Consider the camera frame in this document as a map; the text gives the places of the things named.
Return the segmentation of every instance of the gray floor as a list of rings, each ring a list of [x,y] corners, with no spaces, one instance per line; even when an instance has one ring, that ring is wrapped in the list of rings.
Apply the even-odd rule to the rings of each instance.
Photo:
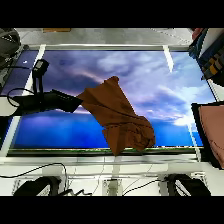
[[[22,44],[150,44],[189,45],[188,28],[72,28],[43,33],[42,28],[16,28]]]

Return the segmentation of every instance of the brown fabric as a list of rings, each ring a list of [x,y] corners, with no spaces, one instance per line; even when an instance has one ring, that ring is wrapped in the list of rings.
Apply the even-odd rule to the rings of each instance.
[[[212,152],[224,168],[224,106],[201,106],[199,115]]]
[[[115,156],[124,148],[143,150],[155,144],[149,121],[135,114],[131,104],[113,76],[96,88],[86,88],[78,95],[82,106],[105,128],[104,137]]]

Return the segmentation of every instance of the metal frame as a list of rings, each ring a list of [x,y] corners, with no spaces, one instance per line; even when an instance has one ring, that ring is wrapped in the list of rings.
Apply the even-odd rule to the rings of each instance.
[[[42,45],[30,45],[29,50],[39,50]],[[151,51],[164,51],[164,46],[167,45],[107,45],[107,44],[59,44],[59,45],[45,45],[45,50],[151,50]],[[182,52],[187,51],[188,46],[186,45],[169,45],[168,49],[170,51]],[[66,153],[59,153],[59,156],[53,156],[48,154],[47,157],[36,157],[35,154],[21,154],[22,156],[31,156],[31,157],[15,157],[20,156],[20,153],[12,152],[9,148],[5,150],[3,154],[0,152],[0,164],[5,165],[43,165],[52,162],[62,162],[65,165],[73,166],[76,165],[126,165],[126,164],[150,164],[150,163],[195,163],[198,162],[198,158],[195,154],[195,151],[186,152],[161,152],[160,155],[155,155],[154,152],[145,154],[145,153],[131,153],[128,155],[122,154],[119,157],[114,157],[106,155],[106,153],[100,154],[83,154],[77,155],[73,154],[73,157],[67,157]]]

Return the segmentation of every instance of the brown cloth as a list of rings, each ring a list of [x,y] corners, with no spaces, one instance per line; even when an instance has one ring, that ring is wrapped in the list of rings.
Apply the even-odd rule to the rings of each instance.
[[[212,152],[224,169],[224,106],[201,106],[199,115]]]
[[[119,78],[113,76],[77,96],[83,100],[82,106],[105,128],[104,137],[115,156],[128,147],[144,150],[155,144],[151,124],[135,114],[118,81]]]

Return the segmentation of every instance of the sky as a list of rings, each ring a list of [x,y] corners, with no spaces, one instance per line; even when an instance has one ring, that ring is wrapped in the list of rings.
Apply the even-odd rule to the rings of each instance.
[[[187,52],[170,54],[172,69],[163,51],[45,51],[43,58],[50,65],[43,78],[44,91],[56,89],[76,96],[85,88],[118,76],[135,113],[151,122],[156,146],[193,146],[188,127],[200,146],[191,103],[215,99],[207,82],[201,81],[196,61]],[[25,61],[33,63],[34,53],[22,56],[18,65],[24,65]],[[17,84],[9,80],[5,89],[24,85],[27,75],[20,77]],[[102,130],[81,106],[74,114],[55,110],[26,115],[21,119],[12,147],[105,148],[108,145]]]

